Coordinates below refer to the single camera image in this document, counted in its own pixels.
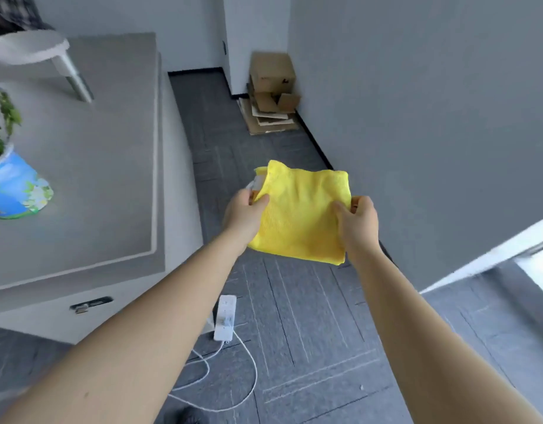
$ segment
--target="yellow towel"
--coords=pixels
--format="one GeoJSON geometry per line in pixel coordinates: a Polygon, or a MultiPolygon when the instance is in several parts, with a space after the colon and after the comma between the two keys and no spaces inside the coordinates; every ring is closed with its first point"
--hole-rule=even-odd
{"type": "Polygon", "coordinates": [[[249,247],[280,256],[344,263],[345,250],[338,239],[338,221],[330,204],[341,201],[350,209],[348,173],[294,170],[277,160],[255,172],[267,173],[255,201],[267,193],[270,203],[249,247]]]}

